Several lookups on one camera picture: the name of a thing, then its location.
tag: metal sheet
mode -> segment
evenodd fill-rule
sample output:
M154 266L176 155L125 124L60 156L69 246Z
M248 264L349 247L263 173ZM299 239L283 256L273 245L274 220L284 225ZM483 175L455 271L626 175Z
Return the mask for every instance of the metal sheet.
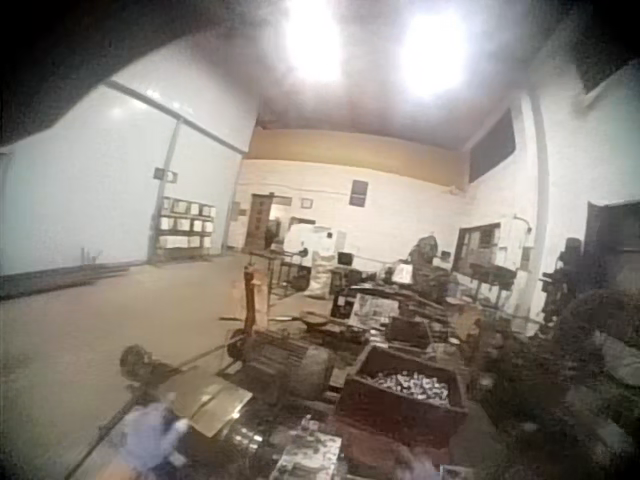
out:
M251 392L211 375L200 367L173 377L160 388L161 395L175 394L176 415L188 418L191 426L211 437L233 418L252 397Z

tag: workshop floor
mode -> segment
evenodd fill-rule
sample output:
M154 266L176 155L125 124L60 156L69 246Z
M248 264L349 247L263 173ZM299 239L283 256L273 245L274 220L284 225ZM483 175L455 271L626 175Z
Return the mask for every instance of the workshop floor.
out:
M247 257L138 267L94 285L0 304L3 463L28 478L61 478L97 427L128 398L120 376L122 349L138 343L157 358L179 362L224 342L237 323L232 289ZM274 315L328 302L301 295ZM222 355L206 362L221 366ZM90 478L88 469L79 478Z

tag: wooden door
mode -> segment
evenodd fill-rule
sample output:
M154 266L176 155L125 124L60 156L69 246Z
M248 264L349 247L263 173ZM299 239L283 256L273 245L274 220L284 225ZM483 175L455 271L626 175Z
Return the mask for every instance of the wooden door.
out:
M272 203L273 195L251 195L249 224L247 237L244 241L245 250L261 251L265 249L265 234L269 225Z

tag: ceiling light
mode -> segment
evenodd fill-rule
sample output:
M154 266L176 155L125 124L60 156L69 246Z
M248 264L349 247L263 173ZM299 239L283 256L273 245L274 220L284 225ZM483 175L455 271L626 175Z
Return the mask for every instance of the ceiling light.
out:
M466 58L464 29L451 13L421 15L409 26L402 67L409 88L431 96L462 81Z
M338 27L325 0L290 0L286 36L301 76L319 81L340 77Z

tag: metal rod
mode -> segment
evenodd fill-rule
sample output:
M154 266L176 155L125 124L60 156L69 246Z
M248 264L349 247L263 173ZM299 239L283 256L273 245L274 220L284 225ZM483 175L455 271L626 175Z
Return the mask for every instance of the metal rod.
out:
M127 400L127 403L125 403L103 427L98 429L98 436L91 445L89 445L89 448L87 448L82 457L80 457L80 460L78 460L76 464L69 469L67 474L64 476L64 480L70 480L76 473L78 473L78 470L82 468L87 459L93 454L93 452L95 452L96 448L100 446L100 444L111 434L113 429L116 428L124 417L129 414L133 407L137 405L140 394L141 392L132 395L131 398Z
M194 362L197 362L198 360L203 359L204 357L208 357L209 355L213 355L216 352L219 352L220 350L227 348L229 345L233 345L236 342L239 342L240 340L244 339L244 335L241 335L239 337L234 338L233 340L222 344L222 345L218 345L217 347L214 347L210 350L207 350L206 352L202 352L199 353L198 355L191 357L191 358L187 358L186 360L184 360L183 362L180 362L179 364L176 365L176 369L181 369L186 367L187 365L190 365Z
M256 297L253 288L253 269L244 267L244 292L247 300L247 317L244 322L244 333L247 336L253 332L253 326L256 324Z

